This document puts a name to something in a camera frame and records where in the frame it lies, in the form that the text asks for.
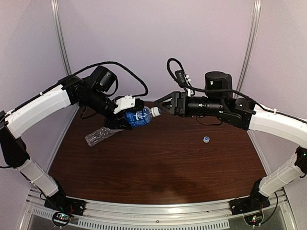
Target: white bottle cap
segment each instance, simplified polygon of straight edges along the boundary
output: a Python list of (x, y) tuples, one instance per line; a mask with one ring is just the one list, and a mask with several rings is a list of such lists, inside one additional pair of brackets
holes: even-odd
[(203, 138), (203, 142), (209, 143), (209, 141), (210, 141), (210, 138), (209, 138), (209, 137), (204, 137), (204, 138)]
[(161, 110), (160, 110), (158, 107), (153, 107), (153, 108), (151, 108), (151, 111), (152, 111), (153, 117), (156, 117), (156, 116), (160, 116), (160, 115), (161, 115)]

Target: black cable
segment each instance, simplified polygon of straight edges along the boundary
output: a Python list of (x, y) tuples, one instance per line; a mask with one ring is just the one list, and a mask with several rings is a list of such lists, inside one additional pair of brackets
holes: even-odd
[(83, 111), (82, 111), (82, 113), (81, 113), (81, 115), (80, 115), (80, 118), (81, 118), (82, 120), (86, 120), (86, 119), (92, 118), (93, 116), (96, 116), (96, 115), (98, 114), (98, 113), (93, 113), (93, 114), (91, 114), (91, 115), (84, 116), (86, 110), (87, 110), (87, 106), (83, 109)]
[(39, 195), (39, 197), (40, 197), (42, 200), (46, 201), (46, 199), (43, 199), (43, 198), (42, 198), (42, 195), (43, 195), (43, 193), (41, 193), (41, 194)]
[[(48, 89), (44, 90), (44, 91), (42, 92), (42, 94), (47, 93), (48, 91), (52, 90), (53, 88), (57, 87), (57, 86), (60, 85), (60, 84), (61, 84), (61, 81), (57, 82), (56, 84), (50, 86)], [(41, 96), (41, 94), (38, 94), (38, 95), (32, 97), (31, 99), (29, 99), (28, 101), (22, 103), (21, 105), (17, 106), (15, 109), (13, 109), (13, 110), (11, 111), (11, 114), (14, 113), (15, 111), (19, 110), (20, 108), (24, 107), (26, 104), (29, 104), (31, 101), (34, 101), (35, 99), (39, 98), (40, 96)]]
[[(203, 92), (203, 93), (217, 93), (217, 92), (232, 92), (232, 93), (235, 93), (241, 97), (244, 97), (246, 98), (247, 100), (253, 102), (254, 104), (258, 105), (262, 110), (266, 111), (266, 112), (270, 112), (270, 113), (274, 113), (273, 110), (270, 110), (270, 109), (266, 109), (264, 108), (260, 103), (258, 103), (257, 101), (255, 101), (254, 99), (250, 98), (249, 96), (239, 92), (239, 91), (236, 91), (236, 90), (232, 90), (232, 89), (224, 89), (224, 90), (204, 90), (204, 89), (200, 89), (200, 88), (195, 88), (195, 87), (192, 87), (192, 86), (189, 86), (187, 84), (182, 84), (173, 74), (171, 68), (170, 68), (170, 62), (176, 62), (180, 68), (183, 70), (183, 67), (182, 67), (182, 64), (175, 58), (170, 58), (168, 61), (167, 61), (167, 64), (166, 64), (166, 68), (167, 68), (167, 71), (169, 73), (169, 75), (173, 78), (173, 80), (180, 86), (180, 87), (185, 87), (185, 88), (188, 88), (190, 90), (194, 90), (196, 92)], [(292, 119), (295, 119), (297, 121), (300, 121), (300, 122), (303, 122), (305, 124), (307, 124), (307, 121), (306, 120), (303, 120), (303, 119), (300, 119), (298, 117), (295, 117), (295, 116), (292, 116), (292, 115), (288, 115), (288, 114), (285, 114), (283, 112), (278, 112), (276, 111), (277, 114), (280, 114), (280, 115), (283, 115), (283, 116), (287, 116), (289, 118), (292, 118)]]
[(223, 124), (222, 121), (221, 121), (220, 123), (205, 124), (205, 123), (200, 122), (200, 121), (198, 120), (198, 117), (197, 117), (197, 116), (195, 117), (195, 119), (196, 119), (196, 121), (197, 121), (198, 123), (200, 123), (200, 124), (203, 125), (203, 126), (220, 126), (220, 125)]
[(261, 223), (261, 225), (269, 221), (269, 219), (274, 215), (274, 213), (275, 213), (275, 211), (276, 211), (276, 209), (277, 209), (277, 207), (278, 207), (278, 196), (277, 196), (276, 192), (275, 192), (275, 196), (276, 196), (276, 206), (275, 206), (275, 208), (274, 208), (272, 214), (271, 214), (265, 221), (263, 221), (263, 222)]
[(140, 79), (138, 76), (136, 76), (130, 69), (128, 69), (127, 67), (125, 67), (124, 65), (118, 63), (118, 62), (115, 62), (115, 61), (103, 61), (103, 62), (99, 62), (99, 63), (95, 63), (95, 64), (92, 64), (90, 66), (87, 66), (77, 72), (75, 72), (74, 74), (71, 74), (69, 76), (67, 76), (67, 78), (71, 78), (71, 77), (74, 77), (76, 76), (77, 74), (79, 73), (82, 73), (83, 71), (87, 70), (87, 69), (90, 69), (92, 67), (95, 67), (95, 66), (101, 66), (101, 65), (108, 65), (108, 64), (113, 64), (113, 65), (117, 65), (121, 68), (123, 68), (126, 72), (128, 72), (131, 76), (133, 76), (145, 89), (145, 92), (144, 93), (141, 93), (141, 94), (137, 94), (137, 95), (133, 95), (133, 97), (142, 97), (142, 96), (146, 96), (148, 94), (148, 88), (147, 88), (147, 85), (145, 84), (145, 82), (143, 82), (142, 79)]
[(230, 109), (228, 108), (228, 106), (227, 106), (226, 103), (225, 103), (225, 97), (222, 97), (222, 98), (220, 99), (220, 101), (221, 101), (221, 104), (222, 104), (223, 108), (225, 109), (225, 111), (226, 111), (228, 114), (231, 114)]
[(11, 166), (0, 166), (0, 169), (9, 169), (12, 168)]
[(51, 206), (53, 206), (57, 211), (61, 212), (61, 210), (57, 208), (56, 204), (53, 204), (53, 203), (50, 201), (50, 199), (46, 196), (46, 194), (43, 192), (43, 190), (41, 190), (41, 189), (40, 189), (39, 187), (37, 187), (37, 186), (36, 186), (36, 188), (38, 188), (38, 190), (41, 192), (41, 194), (40, 194), (39, 196), (43, 195), (43, 196), (45, 197), (46, 201), (48, 201), (48, 202), (51, 204)]

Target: brown tabletop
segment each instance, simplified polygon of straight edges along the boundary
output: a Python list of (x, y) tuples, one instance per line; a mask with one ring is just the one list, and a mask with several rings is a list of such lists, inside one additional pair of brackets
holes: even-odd
[(84, 137), (102, 127), (103, 116), (81, 120), (80, 113), (50, 169), (69, 196), (130, 204), (214, 201), (248, 195), (265, 176), (246, 131), (230, 125), (163, 113), (89, 147)]

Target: clear plastic bottle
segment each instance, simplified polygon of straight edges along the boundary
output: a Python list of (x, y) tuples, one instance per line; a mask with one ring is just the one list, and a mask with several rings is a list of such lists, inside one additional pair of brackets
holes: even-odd
[(148, 108), (145, 106), (139, 111), (126, 111), (124, 116), (132, 128), (144, 126), (148, 124), (153, 117), (161, 115), (161, 110), (158, 107)]
[(123, 129), (109, 129), (107, 127), (102, 127), (95, 132), (87, 135), (85, 137), (85, 140), (87, 144), (92, 147), (95, 144), (99, 143), (100, 141), (103, 141), (104, 139), (109, 138), (110, 136), (114, 135), (117, 132), (122, 131)]
[[(140, 111), (126, 111), (124, 113), (125, 119), (133, 128), (144, 126), (148, 124), (153, 117), (159, 115), (161, 115), (161, 110), (158, 107), (153, 107), (150, 109), (146, 106)], [(102, 127), (101, 129), (87, 135), (85, 140), (87, 144), (92, 147), (100, 141), (103, 141), (104, 139), (107, 139), (122, 130), (123, 129), (109, 129), (107, 127)]]

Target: white cable clip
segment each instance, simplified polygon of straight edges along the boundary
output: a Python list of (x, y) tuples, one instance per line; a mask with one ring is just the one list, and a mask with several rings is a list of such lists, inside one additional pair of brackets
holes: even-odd
[[(188, 74), (185, 75), (185, 79), (186, 79), (186, 82), (191, 82), (191, 78)], [(192, 90), (191, 89), (188, 89), (188, 97), (190, 97), (192, 94), (191, 94)]]
[(186, 79), (186, 82), (191, 82), (191, 78), (188, 74), (186, 74), (185, 79)]

